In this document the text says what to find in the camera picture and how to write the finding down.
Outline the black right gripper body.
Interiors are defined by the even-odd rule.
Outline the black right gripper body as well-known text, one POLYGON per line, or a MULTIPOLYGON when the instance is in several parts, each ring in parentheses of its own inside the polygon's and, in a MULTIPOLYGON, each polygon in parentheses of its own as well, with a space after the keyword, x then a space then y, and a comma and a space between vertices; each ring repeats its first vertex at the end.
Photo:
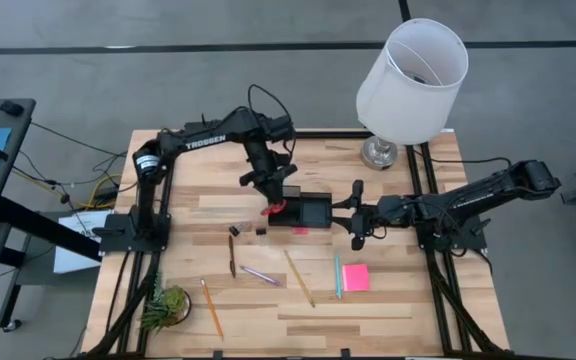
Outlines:
POLYGON ((351 195, 347 199, 347 208, 353 209, 349 220, 348 232, 353 235, 352 250, 361 250, 368 237, 374 235, 374 230, 384 224, 378 214, 376 205, 367 205, 362 202, 364 182, 355 180, 352 184, 351 195))

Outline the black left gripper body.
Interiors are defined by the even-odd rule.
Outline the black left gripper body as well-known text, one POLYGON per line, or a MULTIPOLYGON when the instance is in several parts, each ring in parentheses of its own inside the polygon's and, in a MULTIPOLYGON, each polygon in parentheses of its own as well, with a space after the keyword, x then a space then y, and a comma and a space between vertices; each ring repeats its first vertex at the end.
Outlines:
POLYGON ((283 196, 283 181, 298 170, 297 166, 290 164, 273 171, 252 170, 240 177, 240 185, 247 186, 253 183, 253 188, 264 195, 267 200, 274 196, 277 201, 283 196))

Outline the black aluminium table frame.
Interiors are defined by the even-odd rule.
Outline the black aluminium table frame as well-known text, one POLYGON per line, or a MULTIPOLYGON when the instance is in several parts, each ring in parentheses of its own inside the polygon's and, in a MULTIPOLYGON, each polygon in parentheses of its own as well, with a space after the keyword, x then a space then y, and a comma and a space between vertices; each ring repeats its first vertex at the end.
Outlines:
MULTIPOLYGON (((349 196, 355 179, 365 182, 364 201, 383 194, 414 193, 405 157, 393 168, 373 171, 359 157, 365 131, 303 130, 318 140, 297 140, 293 161, 299 171, 286 183, 303 191, 332 193, 334 201, 349 196)), ((146 358, 307 357, 340 358, 349 349, 358 358, 443 355, 426 256, 417 247, 413 229, 388 230, 385 239, 369 239, 362 251, 350 249, 343 228, 309 230, 305 236, 291 229, 266 225, 260 212, 266 200, 239 177, 250 171, 245 152, 226 143, 186 153, 171 172, 168 212, 172 217, 168 247, 159 271, 164 286, 185 288, 192 310, 182 323, 149 335, 146 358), (228 228, 245 223, 236 237, 235 261, 275 276, 275 287, 242 271, 232 278, 229 269, 228 228), (257 228, 266 228, 257 236, 257 228), (316 307, 304 296, 285 256, 287 250, 316 307), (334 293, 334 256, 344 264, 367 264, 371 287, 367 292, 334 293), (204 278, 221 327, 222 341, 203 294, 204 278)), ((488 337, 508 349, 489 266, 473 252, 454 259, 464 305, 488 337)))

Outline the pink sticky note pad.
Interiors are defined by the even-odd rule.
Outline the pink sticky note pad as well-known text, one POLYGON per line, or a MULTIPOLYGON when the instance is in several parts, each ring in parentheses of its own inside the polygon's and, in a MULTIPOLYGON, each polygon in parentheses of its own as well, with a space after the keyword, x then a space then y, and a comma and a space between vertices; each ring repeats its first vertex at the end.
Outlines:
POLYGON ((370 290, 370 274, 366 264, 347 264, 342 266, 343 288, 346 292, 370 290))

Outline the black computer mouse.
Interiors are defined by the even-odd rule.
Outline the black computer mouse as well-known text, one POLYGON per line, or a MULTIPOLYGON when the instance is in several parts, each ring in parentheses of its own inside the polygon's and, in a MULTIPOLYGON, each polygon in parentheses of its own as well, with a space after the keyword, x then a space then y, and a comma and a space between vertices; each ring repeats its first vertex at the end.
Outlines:
POLYGON ((10 100, 5 100, 1 105, 0 105, 0 110, 10 116, 14 116, 14 117, 19 117, 21 116, 25 109, 22 105, 10 101, 10 100))

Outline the orange pencil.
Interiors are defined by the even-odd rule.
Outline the orange pencil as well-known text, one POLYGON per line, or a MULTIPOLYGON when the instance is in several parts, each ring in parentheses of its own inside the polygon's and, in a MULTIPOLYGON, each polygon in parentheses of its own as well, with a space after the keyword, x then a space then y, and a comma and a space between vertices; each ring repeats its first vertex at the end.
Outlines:
POLYGON ((204 296, 205 296, 207 305, 208 305, 208 307, 209 307, 209 310, 210 310, 210 313, 211 313, 211 316, 212 316, 214 325, 215 325, 215 327, 216 327, 217 334, 218 334, 218 336, 220 337, 220 339, 223 341, 223 340, 225 339, 225 338, 224 338, 224 333, 223 333, 223 330, 222 330, 222 327, 221 327, 221 324, 220 324, 220 321, 219 321, 219 318, 218 318, 216 309, 215 309, 215 307, 214 307, 214 303, 213 303, 213 301, 212 301, 212 298, 211 298, 211 295, 210 295, 210 292, 209 292, 207 283, 206 283, 206 281, 205 281, 204 278, 201 278, 201 279, 200 279, 200 284, 201 284, 202 291, 203 291, 203 293, 204 293, 204 296))

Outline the yellow pencil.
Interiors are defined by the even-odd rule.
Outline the yellow pencil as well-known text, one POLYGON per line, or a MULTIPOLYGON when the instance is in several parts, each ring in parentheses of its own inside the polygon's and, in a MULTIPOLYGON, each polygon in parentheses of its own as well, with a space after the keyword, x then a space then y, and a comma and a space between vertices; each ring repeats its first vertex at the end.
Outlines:
POLYGON ((300 288, 302 289, 302 292, 303 292, 304 296, 306 297, 308 303, 310 304, 310 306, 312 308, 315 308, 316 307, 315 301, 314 301, 312 295, 310 294, 305 282, 303 281, 300 273, 298 272, 298 269, 297 269, 294 261, 292 260, 292 257, 290 256, 290 254, 287 250, 283 250, 283 253, 284 253, 284 256, 285 256, 285 258, 286 258, 286 260, 287 260, 300 288))

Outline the black mesh desk organizer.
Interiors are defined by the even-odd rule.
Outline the black mesh desk organizer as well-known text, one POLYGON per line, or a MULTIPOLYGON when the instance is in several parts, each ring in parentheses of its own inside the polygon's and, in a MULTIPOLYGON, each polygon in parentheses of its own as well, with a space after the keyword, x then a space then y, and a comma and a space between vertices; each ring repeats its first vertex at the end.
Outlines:
POLYGON ((332 194, 303 192, 299 186, 284 186, 286 206, 271 214, 271 227, 330 228, 332 224, 332 194))

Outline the potted green succulent plant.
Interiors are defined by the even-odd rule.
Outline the potted green succulent plant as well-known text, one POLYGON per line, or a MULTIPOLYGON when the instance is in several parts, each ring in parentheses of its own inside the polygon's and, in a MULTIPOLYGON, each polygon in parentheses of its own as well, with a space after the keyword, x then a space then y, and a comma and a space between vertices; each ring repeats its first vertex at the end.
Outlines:
POLYGON ((160 332, 183 322, 192 309, 189 294, 180 286, 165 288, 162 275, 157 273, 152 296, 145 302, 145 310, 140 318, 141 329, 160 332))

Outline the white paper sheet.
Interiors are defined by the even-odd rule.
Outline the white paper sheet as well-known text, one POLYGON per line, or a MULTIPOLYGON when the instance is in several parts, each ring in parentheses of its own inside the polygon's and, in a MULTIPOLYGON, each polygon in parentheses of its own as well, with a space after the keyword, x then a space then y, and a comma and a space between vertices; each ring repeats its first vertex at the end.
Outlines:
MULTIPOLYGON (((101 237, 94 234, 92 230, 103 227, 107 216, 112 213, 113 210, 84 211, 75 215, 60 217, 58 223, 99 243, 101 237)), ((99 261, 57 247, 55 250, 53 272, 55 274, 65 274, 98 267, 99 265, 99 261)))

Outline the purple pen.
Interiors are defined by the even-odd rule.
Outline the purple pen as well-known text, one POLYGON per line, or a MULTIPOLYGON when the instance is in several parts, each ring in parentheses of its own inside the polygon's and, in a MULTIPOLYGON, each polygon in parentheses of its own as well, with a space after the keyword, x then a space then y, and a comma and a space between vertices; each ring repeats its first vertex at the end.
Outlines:
POLYGON ((267 282, 267 283, 269 283, 269 284, 272 284, 273 286, 277 286, 277 287, 280 287, 280 286, 281 286, 281 282, 280 282, 280 281, 278 281, 278 280, 276 280, 276 279, 274 279, 274 278, 272 278, 272 277, 270 277, 270 276, 268 276, 268 275, 265 275, 265 274, 263 274, 263 273, 261 273, 261 272, 259 272, 259 271, 256 271, 256 270, 254 270, 254 269, 252 269, 252 268, 249 268, 249 267, 246 267, 246 266, 243 266, 243 265, 240 265, 239 268, 240 268, 241 270, 243 270, 244 272, 250 274, 250 275, 253 275, 253 276, 255 276, 255 277, 257 277, 257 278, 259 278, 259 279, 261 279, 261 280, 263 280, 263 281, 265 281, 265 282, 267 282))

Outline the silver table lamp white shade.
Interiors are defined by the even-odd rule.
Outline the silver table lamp white shade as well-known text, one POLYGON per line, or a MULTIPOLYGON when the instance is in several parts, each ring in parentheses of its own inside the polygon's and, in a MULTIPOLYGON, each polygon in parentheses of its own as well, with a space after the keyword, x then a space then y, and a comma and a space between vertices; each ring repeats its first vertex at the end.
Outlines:
POLYGON ((468 70, 467 49, 449 27, 415 18, 394 29, 356 95, 358 120, 372 133, 361 148, 363 162, 385 170, 399 145, 437 136, 468 70))

